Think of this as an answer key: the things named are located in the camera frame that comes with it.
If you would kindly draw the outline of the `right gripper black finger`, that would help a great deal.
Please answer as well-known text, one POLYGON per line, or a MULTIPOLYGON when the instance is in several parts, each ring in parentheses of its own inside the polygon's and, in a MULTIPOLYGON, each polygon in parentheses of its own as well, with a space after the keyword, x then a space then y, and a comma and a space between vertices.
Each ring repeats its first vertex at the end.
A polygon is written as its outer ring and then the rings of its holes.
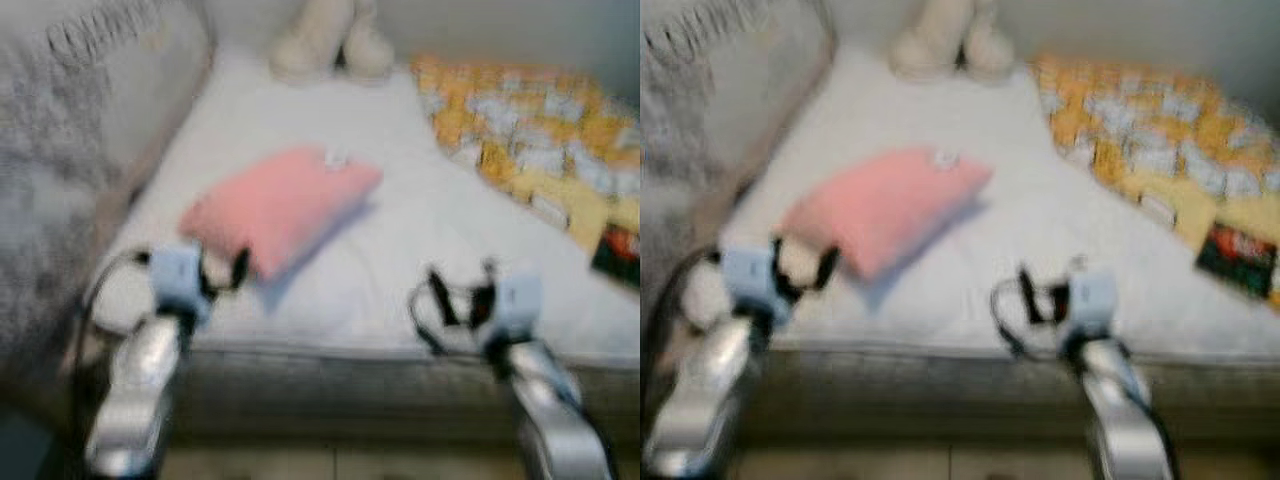
POLYGON ((434 266, 428 269, 428 287, 431 292, 436 310, 442 316, 442 324, 445 326, 458 326, 460 320, 451 301, 449 287, 444 283, 443 276, 434 266))
POLYGON ((1036 285, 1030 278, 1028 266, 1019 266, 1016 275, 1018 291, 1021 298, 1024 310, 1027 311, 1028 323, 1041 323, 1041 311, 1036 302, 1036 285))

